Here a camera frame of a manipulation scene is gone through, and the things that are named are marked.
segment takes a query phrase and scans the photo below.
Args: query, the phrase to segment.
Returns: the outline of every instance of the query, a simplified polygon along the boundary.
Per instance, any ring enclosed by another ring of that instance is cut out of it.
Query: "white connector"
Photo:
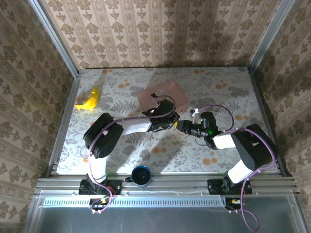
[[[195,109],[191,109],[190,110],[190,117],[194,117],[195,114],[199,113],[199,109],[195,108]]]

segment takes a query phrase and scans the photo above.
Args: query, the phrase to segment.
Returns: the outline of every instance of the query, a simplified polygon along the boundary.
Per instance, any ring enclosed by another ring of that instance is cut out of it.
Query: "table surface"
[[[136,94],[174,80],[188,100],[188,109],[180,119],[190,119],[189,109],[219,103],[235,119],[234,127],[259,124],[266,127],[245,67],[186,68],[119,68],[84,71],[77,101],[86,98],[94,86],[101,97],[92,110],[73,109],[65,143],[57,167],[61,175],[87,173],[88,161],[83,135],[105,112],[115,118],[133,116],[142,108]],[[220,130],[228,129],[231,118],[218,108],[214,113]],[[157,133],[133,133],[122,136],[107,159],[107,173],[130,174],[138,165],[148,166],[153,173],[225,172],[240,160],[236,149],[211,150],[195,143],[194,137],[177,129]]]

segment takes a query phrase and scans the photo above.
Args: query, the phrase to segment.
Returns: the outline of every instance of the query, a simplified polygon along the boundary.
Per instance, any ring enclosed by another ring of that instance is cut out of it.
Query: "floral wallpaper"
[[[1,0],[0,232],[21,231],[72,79],[29,3]]]
[[[311,1],[295,1],[256,77],[311,221]]]
[[[247,66],[280,0],[41,0],[79,69]]]

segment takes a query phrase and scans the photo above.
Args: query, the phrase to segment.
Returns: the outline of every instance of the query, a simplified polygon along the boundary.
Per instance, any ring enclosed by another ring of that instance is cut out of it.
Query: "dark blue mug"
[[[125,179],[126,182],[134,182],[140,188],[145,188],[151,183],[151,170],[144,165],[133,169],[132,175]]]

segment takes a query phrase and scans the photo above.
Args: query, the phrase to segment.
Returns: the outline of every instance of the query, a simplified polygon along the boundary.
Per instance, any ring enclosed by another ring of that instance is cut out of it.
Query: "toy banana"
[[[97,87],[94,87],[89,99],[84,104],[75,104],[76,109],[93,109],[98,104],[100,93]]]

